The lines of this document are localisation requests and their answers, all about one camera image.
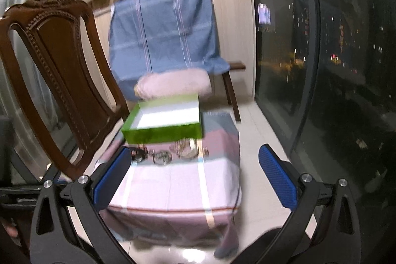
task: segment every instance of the wooden chair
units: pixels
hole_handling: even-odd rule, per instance
[[[230,64],[230,71],[244,71],[246,70],[246,65],[242,62],[228,62]],[[240,122],[241,116],[239,115],[238,103],[236,101],[234,87],[232,86],[230,72],[227,71],[222,74],[223,82],[225,87],[225,93],[227,95],[228,105],[232,106],[234,111],[235,121]]]
[[[111,110],[94,86],[80,39],[83,18],[99,70],[116,102]],[[50,88],[80,149],[74,164],[63,156],[26,88],[9,38],[17,31]],[[107,64],[92,10],[81,0],[28,0],[8,8],[0,19],[0,57],[15,96],[35,136],[67,176],[77,179],[120,118],[128,116],[125,99]]]

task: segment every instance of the brown wooden frame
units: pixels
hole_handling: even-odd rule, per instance
[[[90,76],[80,37],[83,18],[96,62],[116,102],[112,111]],[[53,141],[23,81],[9,32],[17,31],[50,88],[80,149],[76,164]],[[81,0],[28,0],[0,19],[0,57],[19,105],[48,157],[72,179],[82,175],[120,118],[129,112],[104,56],[94,14]]]

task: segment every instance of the green box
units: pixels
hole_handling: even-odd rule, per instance
[[[121,128],[129,144],[202,138],[198,95],[138,102]]]

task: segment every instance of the bolt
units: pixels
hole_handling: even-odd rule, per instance
[[[341,178],[341,179],[338,181],[338,183],[340,184],[340,186],[346,187],[347,184],[348,184],[348,181],[347,181],[346,179],[344,179],[344,178]]]
[[[52,186],[52,181],[46,180],[46,181],[44,182],[44,188],[49,188],[49,187],[51,187],[51,186]]]
[[[311,182],[312,176],[310,174],[302,174],[301,179],[303,182]]]
[[[82,175],[82,176],[78,179],[78,182],[79,182],[80,184],[84,184],[84,183],[86,183],[86,182],[88,181],[88,179],[89,179],[89,177],[88,177],[87,175]]]

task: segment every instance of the blue fabric cover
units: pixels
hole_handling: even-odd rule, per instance
[[[131,151],[128,148],[123,148],[117,159],[107,170],[105,175],[94,188],[94,207],[97,211],[107,208],[111,199],[126,172],[131,165]]]
[[[152,72],[202,68],[222,74],[212,0],[119,0],[110,24],[110,67],[128,100]]]
[[[297,190],[278,160],[264,145],[259,150],[259,163],[274,188],[283,207],[291,211],[297,207]]]

